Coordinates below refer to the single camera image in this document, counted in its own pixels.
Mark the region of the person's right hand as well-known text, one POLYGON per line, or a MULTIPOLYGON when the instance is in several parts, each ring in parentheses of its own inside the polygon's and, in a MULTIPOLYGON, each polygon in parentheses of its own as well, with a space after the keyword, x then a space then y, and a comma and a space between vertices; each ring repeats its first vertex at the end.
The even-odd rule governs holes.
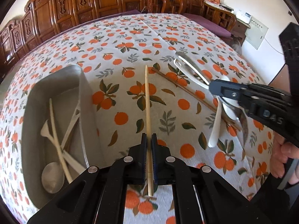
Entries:
POLYGON ((285 173, 284 164, 288 159, 298 159, 299 150, 291 142, 274 132, 272 155, 270 158, 270 172, 275 178, 282 178, 285 173))

